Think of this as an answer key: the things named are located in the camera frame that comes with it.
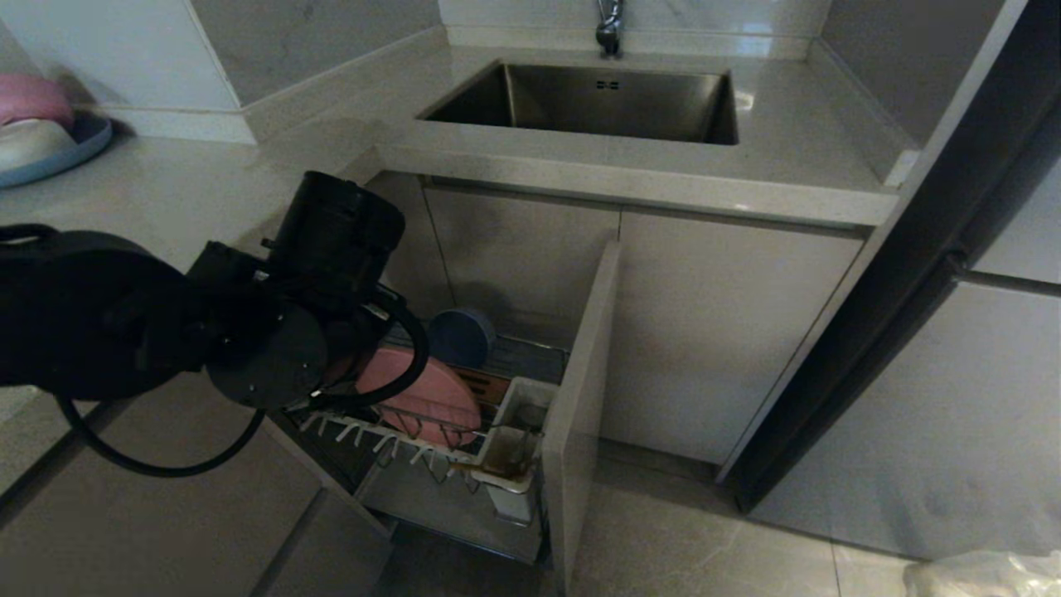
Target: kitchen sink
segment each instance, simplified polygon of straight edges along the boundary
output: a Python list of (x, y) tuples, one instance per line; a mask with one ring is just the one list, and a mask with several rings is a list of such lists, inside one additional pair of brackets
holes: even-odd
[(694, 143), (737, 143), (727, 74), (499, 64), (421, 117)]

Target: countertop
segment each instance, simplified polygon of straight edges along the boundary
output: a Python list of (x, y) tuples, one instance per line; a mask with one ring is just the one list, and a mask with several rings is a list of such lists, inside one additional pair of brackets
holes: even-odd
[[(446, 48), (260, 145), (119, 135), (57, 176), (0, 190), (0, 225), (126, 236), (185, 270), (208, 240), (262, 253), (306, 170), (365, 182), (383, 170), (481, 179), (624, 204), (877, 225), (895, 205), (830, 112), (806, 65), (626, 56), (626, 69), (729, 70), (735, 146), (427, 122), (415, 117), (497, 60), (599, 66), (589, 52)], [(53, 401), (0, 389), (0, 494), (65, 433)]]
[[(533, 130), (416, 117), (495, 62), (730, 72), (737, 145)], [(360, 122), (387, 170), (568, 191), (624, 204), (877, 225), (895, 206), (805, 63), (449, 48), (311, 123)]]

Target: black cable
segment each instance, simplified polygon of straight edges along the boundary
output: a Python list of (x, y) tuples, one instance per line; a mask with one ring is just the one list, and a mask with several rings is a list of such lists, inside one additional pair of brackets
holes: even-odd
[(428, 358), (431, 356), (431, 343), (428, 340), (428, 333), (420, 324), (420, 320), (416, 319), (416, 316), (405, 305), (383, 292), (376, 293), (376, 296), (372, 297), (372, 303), (389, 314), (408, 333), (413, 340), (413, 363), (408, 364), (408, 369), (404, 373), (385, 386), (364, 394), (321, 394), (318, 401), (323, 404), (316, 407), (311, 406), (311, 408), (346, 409), (382, 403), (407, 390), (427, 369)]
[(73, 432), (77, 434), (82, 440), (84, 440), (88, 447), (92, 449), (97, 454), (121, 467), (122, 469), (139, 473), (141, 475), (149, 475), (151, 477), (192, 477), (194, 475), (199, 475), (202, 473), (206, 473), (207, 471), (216, 469), (225, 462), (228, 462), (229, 459), (243, 450), (243, 447), (247, 445), (247, 442), (250, 441), (250, 438), (254, 438), (258, 428), (261, 427), (262, 421), (265, 420), (264, 410), (256, 411), (255, 416), (250, 418), (250, 424), (247, 425), (243, 435), (240, 436), (232, 445), (228, 446), (225, 452), (219, 454), (210, 460), (192, 467), (156, 467), (154, 464), (147, 464), (129, 458), (100, 439), (100, 437), (95, 435), (95, 432), (92, 432), (92, 428), (89, 427), (88, 424), (85, 423), (85, 420), (81, 418), (81, 414), (77, 412), (77, 409), (73, 406), (73, 401), (70, 399), (55, 397), (55, 402), (58, 403), (59, 410), (63, 411), (63, 416), (70, 424), (70, 428), (73, 429)]

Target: cabinet panel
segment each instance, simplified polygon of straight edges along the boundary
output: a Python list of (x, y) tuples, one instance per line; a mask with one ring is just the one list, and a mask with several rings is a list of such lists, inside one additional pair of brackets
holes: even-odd
[(390, 253), (383, 283), (405, 296), (410, 310), (422, 320), (452, 309), (453, 293), (446, 279), (446, 266), (420, 178), (415, 174), (383, 172), (365, 188), (389, 200), (405, 215), (405, 233)]
[(549, 409), (542, 464), (560, 594), (568, 594), (596, 469), (601, 415), (608, 380), (620, 244), (608, 243), (578, 328), (571, 363)]
[(724, 462), (863, 241), (642, 211), (622, 234), (602, 435)]
[(503, 334), (570, 349), (601, 253), (618, 239), (619, 210), (500, 192), (424, 194), (457, 305), (484, 311)]

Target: blue bowl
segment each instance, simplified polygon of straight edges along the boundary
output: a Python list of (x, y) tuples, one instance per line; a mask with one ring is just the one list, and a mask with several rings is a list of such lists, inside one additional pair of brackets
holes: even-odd
[(457, 367), (479, 369), (493, 349), (498, 334), (477, 310), (448, 310), (428, 324), (431, 356)]
[(91, 115), (79, 115), (70, 130), (76, 146), (50, 155), (39, 161), (20, 165), (14, 170), (0, 172), (0, 189), (24, 185), (40, 178), (47, 178), (69, 170), (79, 163), (103, 151), (115, 136), (110, 121), (106, 118)]

